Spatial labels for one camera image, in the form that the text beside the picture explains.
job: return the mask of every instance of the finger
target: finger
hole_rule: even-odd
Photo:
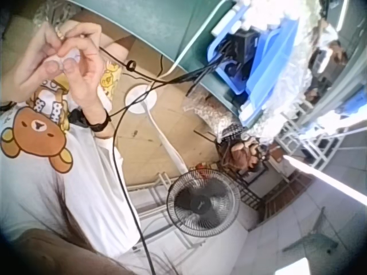
[[[28,49],[30,52],[37,52],[42,49],[45,44],[58,50],[61,47],[61,41],[55,30],[52,29],[47,22],[43,23],[36,35],[29,43]]]
[[[63,57],[73,48],[81,50],[84,55],[90,56],[90,58],[93,58],[93,55],[99,55],[99,51],[92,40],[89,38],[80,37],[72,37],[67,39],[58,50],[57,55]]]
[[[61,48],[60,38],[57,36],[54,28],[48,23],[45,25],[45,42],[50,44],[55,50],[59,50]]]
[[[29,64],[38,66],[39,63],[47,56],[47,54],[42,51],[45,45],[49,45],[55,50],[58,50],[61,47],[60,39],[47,22],[42,24],[38,32],[29,42],[23,58],[24,64],[26,64],[26,66],[29,66]]]
[[[47,61],[39,66],[34,73],[24,83],[22,87],[27,87],[30,91],[35,91],[38,86],[42,84],[46,79],[54,79],[61,73],[59,64],[56,61]]]
[[[99,47],[101,34],[102,34],[102,27],[100,25],[94,23],[80,23],[71,30],[69,30],[65,34],[65,37],[70,38],[81,35],[89,36],[89,38],[93,41],[96,47]]]
[[[64,73],[68,78],[71,90],[79,91],[81,89],[84,89],[85,82],[83,76],[79,71],[78,63],[72,58],[67,58],[64,61],[63,66]]]

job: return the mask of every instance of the black device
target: black device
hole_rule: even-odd
[[[246,64],[249,60],[253,59],[256,53],[257,42],[260,34],[254,30],[238,30],[235,34],[231,35],[231,41],[234,44],[236,55],[234,60],[241,64]]]

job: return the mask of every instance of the black cable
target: black cable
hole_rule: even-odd
[[[132,74],[129,74],[129,73],[122,73],[122,74],[124,74],[125,76],[130,76],[133,79],[141,79],[141,80],[145,80],[145,81],[149,82],[149,80],[144,78],[144,77],[136,77],[136,76],[133,76]]]
[[[114,166],[115,166],[115,169],[116,169],[116,171],[117,171],[117,177],[118,177],[118,180],[119,180],[119,182],[120,182],[121,189],[122,189],[123,194],[124,194],[124,197],[125,197],[125,199],[126,199],[126,202],[127,202],[128,208],[130,209],[131,215],[132,215],[132,217],[133,217],[133,219],[134,219],[135,226],[136,226],[136,228],[137,228],[137,229],[138,229],[138,231],[139,231],[140,239],[141,239],[141,241],[142,241],[142,243],[143,243],[144,251],[145,251],[145,254],[147,255],[147,259],[148,259],[148,263],[149,263],[149,267],[150,267],[150,270],[151,270],[151,274],[152,274],[152,275],[155,275],[155,270],[154,270],[153,262],[152,262],[152,260],[151,260],[150,254],[149,254],[148,247],[147,247],[147,245],[146,245],[146,243],[145,243],[144,235],[143,235],[142,230],[141,230],[141,228],[140,228],[140,226],[139,226],[138,219],[137,219],[137,218],[136,218],[136,216],[135,216],[135,213],[134,213],[134,211],[133,211],[133,209],[132,209],[132,206],[131,206],[131,203],[130,203],[130,201],[129,201],[128,195],[127,195],[126,190],[125,190],[125,188],[124,188],[124,185],[123,185],[123,183],[122,183],[122,179],[121,179],[120,173],[118,173],[118,171],[119,171],[119,170],[118,170],[118,169],[119,169],[119,167],[118,167],[118,165],[117,165],[116,156],[115,156],[115,148],[114,148],[114,147],[115,147],[115,142],[116,142],[117,131],[118,131],[119,127],[120,127],[120,124],[121,124],[122,119],[124,118],[124,116],[125,116],[126,112],[127,112],[127,111],[128,111],[128,109],[129,109],[129,107],[130,107],[130,106],[132,106],[132,105],[134,105],[134,104],[136,104],[136,103],[138,103],[138,102],[140,102],[140,101],[142,101],[142,100],[144,100],[144,99],[142,99],[142,100],[140,100],[140,101],[139,101],[139,99],[140,99],[141,97],[146,96],[146,95],[148,95],[151,91],[153,91],[153,90],[155,90],[155,89],[158,89],[159,87],[162,87],[162,86],[165,86],[165,85],[167,85],[167,84],[161,84],[161,85],[158,85],[158,86],[156,86],[156,87],[154,87],[154,88],[151,88],[149,91],[147,91],[147,92],[143,93],[142,95],[140,95],[139,97],[137,97],[137,98],[136,98],[136,99],[135,99],[131,104],[129,104],[128,106],[125,106],[125,107],[122,109],[122,110],[124,110],[124,112],[123,112],[123,114],[121,115],[121,117],[120,117],[120,119],[119,119],[119,121],[118,121],[118,123],[117,123],[117,125],[116,125],[116,129],[115,129],[115,132],[114,132],[114,137],[112,138],[112,144],[113,144],[113,149],[112,149],[112,158],[113,158],[113,160],[114,160]]]
[[[107,52],[107,51],[106,51],[106,50],[104,50],[103,48],[101,48],[101,47],[100,47],[100,49],[101,49],[105,54],[107,54],[107,55],[108,55],[108,56],[110,56],[112,59],[114,59],[116,62],[118,62],[119,64],[121,64],[121,65],[123,65],[123,66],[125,66],[125,67],[127,68],[127,65],[126,65],[125,63],[123,63],[123,62],[121,62],[120,60],[118,60],[117,58],[115,58],[113,55],[111,55],[109,52]],[[144,251],[145,251],[145,253],[146,253],[146,255],[147,255],[147,260],[148,260],[149,267],[150,267],[150,270],[151,270],[151,272],[152,272],[152,275],[155,275],[155,274],[156,274],[156,273],[155,273],[155,270],[154,270],[153,262],[152,262],[152,260],[151,260],[150,254],[149,254],[148,247],[147,247],[147,245],[146,245],[146,243],[145,243],[144,235],[143,235],[142,230],[141,230],[141,228],[140,228],[140,225],[139,225],[138,219],[137,219],[137,218],[136,218],[136,216],[135,216],[135,213],[134,213],[134,211],[133,211],[133,209],[132,209],[132,206],[131,206],[130,200],[129,200],[129,198],[128,198],[127,192],[126,192],[126,190],[125,190],[125,188],[124,188],[124,184],[123,184],[123,182],[122,182],[122,179],[121,179],[120,173],[118,173],[118,171],[119,171],[119,167],[118,167],[118,165],[117,165],[116,155],[115,155],[115,142],[116,142],[116,136],[117,136],[118,129],[119,129],[119,127],[120,127],[120,124],[121,124],[121,122],[122,122],[123,118],[125,117],[125,114],[127,113],[128,109],[129,109],[129,107],[130,107],[130,106],[132,106],[132,105],[134,105],[134,104],[137,104],[137,103],[139,103],[139,102],[141,102],[141,101],[143,101],[143,100],[145,100],[145,98],[148,96],[148,94],[149,94],[151,91],[153,91],[153,90],[155,90],[155,89],[158,89],[158,88],[160,88],[160,87],[163,87],[163,86],[165,86],[165,85],[168,85],[168,84],[181,83],[181,82],[190,81],[192,77],[198,77],[198,76],[200,76],[201,78],[203,78],[203,77],[204,77],[204,75],[206,75],[206,74],[207,74],[207,72],[211,72],[211,71],[213,71],[213,68],[216,68],[217,66],[219,66],[219,65],[222,63],[222,61],[223,61],[224,59],[226,59],[226,55],[225,55],[225,54],[223,54],[223,55],[222,55],[222,58],[218,58],[218,59],[216,59],[214,62],[211,62],[209,65],[207,65],[207,66],[205,66],[205,67],[203,67],[203,68],[201,68],[201,69],[199,69],[199,70],[196,70],[195,72],[191,72],[191,73],[185,74],[185,75],[184,75],[185,77],[177,77],[177,78],[175,78],[175,79],[173,79],[173,80],[171,80],[171,81],[161,81],[161,80],[156,79],[156,78],[148,77],[148,76],[146,76],[146,75],[144,75],[144,74],[142,74],[142,73],[139,73],[139,72],[135,71],[135,68],[133,68],[133,72],[135,72],[135,73],[137,73],[137,74],[139,74],[139,75],[141,75],[141,76],[143,76],[143,77],[146,77],[147,79],[151,79],[151,80],[153,80],[152,87],[151,87],[151,89],[149,89],[148,91],[146,91],[145,93],[143,93],[143,94],[141,94],[139,97],[137,97],[137,98],[136,98],[136,99],[135,99],[131,104],[129,104],[129,105],[127,105],[127,106],[125,106],[125,107],[124,107],[124,108],[122,108],[121,110],[119,110],[119,111],[117,111],[116,113],[114,113],[114,114],[112,114],[112,115],[111,115],[111,116],[114,116],[114,115],[119,114],[120,112],[123,112],[123,113],[122,113],[122,115],[121,115],[121,117],[120,117],[120,119],[119,119],[119,121],[118,121],[118,123],[117,123],[117,125],[116,125],[116,129],[115,129],[115,131],[114,131],[114,135],[113,135],[113,138],[112,138],[112,144],[113,144],[113,149],[112,149],[112,158],[113,158],[113,161],[114,161],[114,166],[115,166],[115,169],[116,169],[116,173],[117,173],[117,176],[118,176],[118,180],[119,180],[119,183],[120,183],[121,189],[122,189],[122,191],[123,191],[123,194],[124,194],[124,197],[125,197],[125,199],[126,199],[127,205],[128,205],[128,207],[129,207],[129,209],[130,209],[131,215],[132,215],[132,217],[133,217],[133,219],[134,219],[135,226],[136,226],[136,228],[138,229],[138,232],[139,232],[139,235],[140,235],[140,239],[141,239],[141,241],[142,241],[142,243],[143,243]],[[163,55],[161,55],[160,65],[161,65],[161,70],[159,71],[159,73],[158,73],[157,77],[159,77],[159,76],[162,74],[162,72],[163,72]],[[158,85],[158,86],[156,86],[156,87],[153,87],[155,83],[161,83],[161,84],[160,84],[160,85]]]
[[[115,60],[117,63],[119,63],[119,64],[121,64],[122,66],[124,66],[125,68],[127,68],[127,65],[124,63],[124,62],[122,62],[122,61],[120,61],[120,60],[118,60],[116,57],[114,57],[111,53],[109,53],[108,51],[106,51],[105,49],[103,49],[102,47],[99,47],[99,49],[102,51],[102,52],[104,52],[106,55],[108,55],[109,57],[111,57],[113,60]],[[147,79],[149,79],[149,80],[151,80],[151,81],[155,81],[155,82],[158,82],[158,83],[166,83],[167,81],[163,81],[163,80],[159,80],[159,79],[156,79],[156,78],[153,78],[153,77],[150,77],[150,76],[147,76],[147,75],[145,75],[145,74],[143,74],[143,73],[141,73],[141,72],[138,72],[137,70],[133,70],[133,72],[134,73],[136,73],[136,74],[138,74],[138,75],[140,75],[140,76],[142,76],[142,77],[144,77],[144,78],[147,78]]]

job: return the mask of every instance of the cartoon bear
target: cartoon bear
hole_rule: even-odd
[[[21,151],[48,158],[51,166],[60,173],[67,173],[73,158],[65,148],[66,137],[60,127],[45,115],[30,107],[22,107],[15,114],[13,127],[1,133],[1,150],[9,158],[16,158]]]

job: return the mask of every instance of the wire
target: wire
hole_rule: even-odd
[[[159,75],[161,75],[161,73],[163,72],[163,55],[161,55],[160,64],[161,64],[161,70],[160,70],[160,71],[159,71],[159,73],[158,73],[158,77],[159,77]],[[121,115],[121,117],[120,117],[120,119],[119,119],[119,121],[118,121],[118,123],[117,123],[117,125],[116,125],[116,129],[115,129],[115,132],[114,132],[114,137],[113,137],[113,139],[112,139],[112,144],[113,144],[113,146],[115,146],[116,136],[117,136],[117,132],[118,132],[118,129],[119,129],[119,127],[120,127],[121,121],[122,121],[122,119],[124,118],[124,116],[125,116],[125,114],[126,114],[127,110],[129,109],[129,107],[130,107],[130,106],[132,106],[132,105],[134,105],[134,104],[137,104],[137,103],[139,103],[139,102],[141,102],[141,101],[143,101],[143,100],[145,100],[145,98],[148,96],[148,94],[149,94],[151,91],[153,91],[153,90],[155,90],[155,89],[158,89],[159,87],[164,86],[164,85],[167,85],[167,84],[161,84],[161,85],[158,85],[158,86],[156,86],[156,87],[152,87],[149,91],[146,91],[144,94],[142,94],[142,95],[140,95],[139,97],[137,97],[137,98],[136,98],[136,99],[135,99],[131,104],[129,104],[128,106],[125,106],[123,109],[121,109],[121,110],[120,110],[120,111],[124,110],[124,112],[123,112],[123,114]],[[113,158],[113,160],[114,160],[114,166],[115,166],[115,169],[116,169],[116,171],[118,171],[118,165],[117,165],[116,156],[115,156],[115,148],[113,148],[113,149],[112,149],[112,158]],[[125,197],[125,199],[126,199],[126,201],[127,201],[127,205],[128,205],[128,207],[129,207],[129,209],[130,209],[130,211],[131,211],[131,215],[132,215],[132,217],[133,217],[133,219],[134,219],[134,222],[135,222],[136,228],[137,228],[137,229],[138,229],[138,231],[139,231],[140,239],[142,240],[143,247],[144,247],[144,251],[145,251],[145,253],[146,253],[146,255],[147,255],[147,260],[148,260],[148,263],[149,263],[150,270],[151,270],[151,272],[152,272],[152,275],[155,275],[155,270],[154,270],[153,262],[152,262],[152,260],[151,260],[150,254],[149,254],[148,247],[147,247],[147,245],[146,245],[146,243],[145,243],[145,239],[144,239],[143,232],[142,232],[142,230],[141,230],[141,228],[140,228],[140,225],[139,225],[138,219],[137,219],[137,218],[136,218],[136,216],[135,216],[135,213],[134,213],[134,211],[133,211],[133,209],[132,209],[132,206],[131,206],[130,200],[129,200],[129,198],[128,198],[128,195],[127,195],[126,190],[125,190],[125,188],[124,188],[124,186],[123,186],[123,183],[122,183],[122,179],[121,179],[120,173],[118,173],[118,172],[117,172],[117,176],[118,176],[118,179],[119,179],[119,182],[120,182],[120,185],[121,185],[121,188],[122,188],[122,191],[123,191],[124,197]]]
[[[226,2],[227,0],[221,0],[217,6],[213,9],[213,11],[209,14],[209,16],[207,17],[207,19],[204,21],[204,23],[201,25],[201,27],[197,30],[197,32],[195,33],[195,35],[191,38],[191,40],[189,41],[189,43],[185,46],[185,48],[183,49],[183,51],[179,54],[179,56],[177,57],[177,59],[174,61],[173,65],[171,66],[171,68],[163,75],[161,76],[161,78],[168,76],[171,72],[173,72],[173,70],[177,67],[177,65],[180,63],[180,61],[183,59],[183,57],[185,56],[185,54],[189,51],[189,49],[191,48],[191,46],[194,44],[194,42],[196,41],[196,39],[199,37],[199,35],[202,33],[202,31],[206,28],[206,26],[208,25],[208,23],[210,22],[210,20],[212,20],[212,18],[214,17],[214,15],[217,13],[218,9],[224,4],[224,2]]]
[[[207,18],[207,20],[204,22],[203,26],[206,24],[208,24],[209,20],[213,17],[214,13],[216,12],[216,10],[221,6],[222,3],[224,3],[226,0],[222,0],[220,4],[217,5],[217,7],[214,9],[214,11],[211,13],[211,15],[209,16],[209,18]],[[196,33],[196,37],[194,36],[193,38],[197,38],[197,36],[202,32],[202,30],[199,29],[199,31]],[[123,62],[121,62],[120,60],[118,60],[116,57],[114,57],[113,55],[111,55],[109,52],[107,52],[105,49],[103,49],[102,47],[100,47],[100,49],[102,50],[102,52],[104,52],[105,54],[107,54],[108,56],[110,56],[113,60],[115,60],[116,62],[118,62],[119,64],[121,64],[122,66],[124,66],[125,68],[129,69],[127,67],[127,65]],[[173,66],[171,67],[171,69],[164,75],[164,76],[167,76],[169,73],[171,73],[173,71],[173,69],[177,66],[177,64],[179,63],[179,61],[182,59],[182,57],[184,56],[184,54],[187,52],[188,50],[188,46],[185,47],[185,49],[183,50],[183,52],[180,54],[180,56],[177,58],[177,61],[175,61],[175,63],[173,64]],[[140,72],[137,72],[135,70],[135,68],[132,69],[133,72],[135,72],[136,74],[142,76],[142,77],[145,77],[149,80],[152,80],[152,83],[148,86],[148,90],[145,91],[145,93],[141,94],[139,97],[137,97],[131,104],[125,106],[124,108],[122,108],[121,110],[117,111],[116,113],[112,114],[111,116],[115,116],[117,114],[119,114],[120,112],[123,112],[117,125],[116,125],[116,129],[114,131],[114,136],[112,138],[112,146],[113,146],[113,149],[112,149],[112,158],[113,158],[113,161],[114,161],[114,166],[115,166],[115,170],[116,170],[116,174],[117,174],[117,177],[118,177],[118,180],[119,180],[119,183],[120,183],[120,186],[121,186],[121,189],[123,191],[123,194],[124,194],[124,197],[126,199],[126,202],[127,202],[127,205],[130,209],[130,212],[131,212],[131,215],[134,219],[134,223],[135,223],[135,226],[136,228],[138,229],[138,232],[139,232],[139,235],[140,235],[140,238],[141,238],[141,241],[142,241],[142,244],[143,244],[143,247],[144,247],[144,251],[147,255],[147,260],[148,260],[148,263],[149,263],[149,267],[150,267],[150,270],[151,270],[151,273],[152,275],[156,275],[155,273],[155,270],[154,270],[154,265],[153,265],[153,262],[151,260],[151,257],[150,257],[150,253],[149,253],[149,250],[148,250],[148,247],[146,245],[146,242],[145,242],[145,238],[144,238],[144,235],[142,233],[142,230],[140,228],[140,225],[139,225],[139,222],[138,222],[138,219],[134,213],[134,210],[132,208],[132,205],[130,203],[130,200],[128,198],[128,195],[127,195],[127,191],[125,190],[124,188],[124,184],[123,184],[123,181],[122,181],[122,178],[120,176],[120,173],[118,172],[119,171],[119,167],[117,165],[117,161],[116,161],[116,155],[115,155],[115,143],[116,143],[116,136],[117,136],[117,132],[118,132],[118,129],[121,125],[121,122],[123,120],[123,118],[125,117],[125,114],[127,113],[128,109],[130,106],[134,105],[134,104],[137,104],[139,102],[142,102],[143,100],[145,100],[145,98],[148,96],[148,94],[155,90],[155,89],[158,89],[160,87],[163,87],[165,85],[168,85],[168,84],[174,84],[174,83],[182,83],[182,82],[186,82],[186,81],[191,81],[192,79],[195,79],[197,77],[201,77],[203,78],[204,75],[206,75],[208,72],[211,72],[213,70],[213,68],[216,68],[217,66],[219,66],[223,60],[226,59],[226,55],[223,54],[222,55],[222,58],[218,58],[216,59],[215,61],[211,62],[210,64],[208,64],[207,66],[204,66],[203,68],[199,69],[199,70],[196,70],[195,72],[191,72],[191,73],[187,73],[181,77],[177,77],[171,81],[162,81],[161,79],[157,79],[157,78],[152,78],[152,77],[149,77],[149,76],[146,76],[144,75],[143,73],[140,73]],[[159,78],[162,78],[163,76],[161,76],[162,72],[163,72],[163,55],[161,55],[161,59],[160,59],[160,65],[161,65],[161,70],[159,71],[158,73],[158,76]],[[160,85],[154,87],[154,85],[156,83],[161,83]]]
[[[111,57],[113,60],[115,60],[117,63],[121,64],[123,67],[125,68],[128,68],[127,64],[125,64],[124,62],[122,62],[121,60],[118,60],[116,57],[114,57],[111,53],[109,53],[108,51],[106,51],[105,49],[103,49],[102,47],[99,47],[99,49],[104,52],[106,55],[108,55],[109,57]],[[137,70],[133,69],[133,72],[144,77],[144,78],[147,78],[151,81],[155,81],[155,82],[158,82],[158,83],[166,83],[167,81],[162,81],[162,80],[159,80],[159,79],[156,79],[156,78],[153,78],[153,77],[150,77],[150,76],[147,76],[146,74],[143,74],[141,72],[138,72]]]
[[[129,74],[129,73],[122,73],[122,74],[124,74],[125,76],[130,76],[133,79],[141,79],[141,80],[145,80],[145,81],[149,82],[149,80],[144,78],[144,77],[136,77],[136,76],[133,76],[132,74]]]

